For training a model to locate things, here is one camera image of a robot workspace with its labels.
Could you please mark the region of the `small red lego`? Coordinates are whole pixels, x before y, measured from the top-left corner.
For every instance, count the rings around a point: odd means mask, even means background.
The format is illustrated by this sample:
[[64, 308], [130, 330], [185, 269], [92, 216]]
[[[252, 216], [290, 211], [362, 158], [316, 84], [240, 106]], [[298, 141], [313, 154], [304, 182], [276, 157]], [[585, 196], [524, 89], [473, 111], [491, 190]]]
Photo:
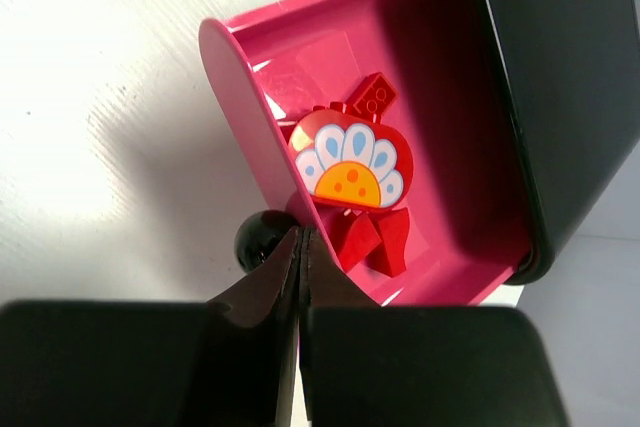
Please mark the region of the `small red lego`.
[[352, 114], [380, 123], [385, 112], [398, 98], [398, 92], [382, 72], [367, 76], [349, 97]]

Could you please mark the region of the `red slope lego front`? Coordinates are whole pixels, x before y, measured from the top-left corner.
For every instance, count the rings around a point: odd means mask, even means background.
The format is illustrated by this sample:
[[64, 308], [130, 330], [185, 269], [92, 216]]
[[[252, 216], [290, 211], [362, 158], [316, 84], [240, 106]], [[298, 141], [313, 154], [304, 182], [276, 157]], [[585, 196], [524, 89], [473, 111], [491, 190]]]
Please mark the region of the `red slope lego front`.
[[380, 243], [368, 256], [369, 267], [394, 278], [406, 271], [405, 248], [410, 231], [407, 208], [390, 210], [372, 217]]

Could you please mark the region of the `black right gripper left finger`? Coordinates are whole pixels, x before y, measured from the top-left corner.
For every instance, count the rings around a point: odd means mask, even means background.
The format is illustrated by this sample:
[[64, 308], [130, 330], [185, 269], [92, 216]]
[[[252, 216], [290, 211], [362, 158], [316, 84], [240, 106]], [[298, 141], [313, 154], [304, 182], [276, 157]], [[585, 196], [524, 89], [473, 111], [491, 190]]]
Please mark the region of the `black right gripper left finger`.
[[287, 426], [300, 232], [207, 302], [1, 309], [5, 426]]

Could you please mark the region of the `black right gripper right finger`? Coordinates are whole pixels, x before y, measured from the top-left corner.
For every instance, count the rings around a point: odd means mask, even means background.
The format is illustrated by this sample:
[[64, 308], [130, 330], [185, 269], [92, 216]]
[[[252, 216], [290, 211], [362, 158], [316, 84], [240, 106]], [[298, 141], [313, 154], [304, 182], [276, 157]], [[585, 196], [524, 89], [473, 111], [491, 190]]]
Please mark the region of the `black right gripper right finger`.
[[538, 331], [509, 307], [382, 307], [299, 233], [300, 370], [315, 426], [566, 426]]

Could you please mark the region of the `red slope lego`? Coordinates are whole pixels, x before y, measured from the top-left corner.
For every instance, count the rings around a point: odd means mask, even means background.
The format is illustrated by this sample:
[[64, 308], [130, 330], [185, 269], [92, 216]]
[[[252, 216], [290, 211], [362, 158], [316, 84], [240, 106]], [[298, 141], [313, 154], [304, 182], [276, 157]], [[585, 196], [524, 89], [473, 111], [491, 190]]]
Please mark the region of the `red slope lego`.
[[390, 210], [372, 217], [380, 243], [368, 256], [369, 267], [394, 278], [406, 271], [405, 248], [410, 231], [407, 208]]
[[349, 273], [381, 244], [381, 237], [367, 213], [351, 212], [334, 222], [331, 241], [341, 269]]

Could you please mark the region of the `pink drawer with black knob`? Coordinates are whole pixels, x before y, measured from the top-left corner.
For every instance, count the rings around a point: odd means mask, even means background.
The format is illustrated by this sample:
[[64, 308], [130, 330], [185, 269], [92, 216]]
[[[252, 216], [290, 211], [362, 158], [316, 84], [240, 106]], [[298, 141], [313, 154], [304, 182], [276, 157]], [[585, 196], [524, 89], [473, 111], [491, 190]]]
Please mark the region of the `pink drawer with black knob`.
[[[411, 139], [399, 82], [398, 57], [383, 24], [385, 0], [282, 0], [199, 29], [199, 48], [209, 83], [268, 207], [318, 229], [339, 264], [331, 241], [334, 222], [353, 212], [371, 218], [407, 208], [410, 231], [406, 271], [391, 278], [369, 267], [368, 256], [347, 276], [380, 304], [460, 304], [483, 301], [503, 282], [446, 292], [419, 274], [419, 259], [430, 243], [416, 225], [422, 187], [416, 143]], [[352, 114], [349, 97], [370, 74], [382, 72], [398, 92], [381, 124], [407, 140], [414, 161], [404, 199], [382, 212], [315, 202], [304, 189], [289, 154], [297, 122], [319, 108]]]

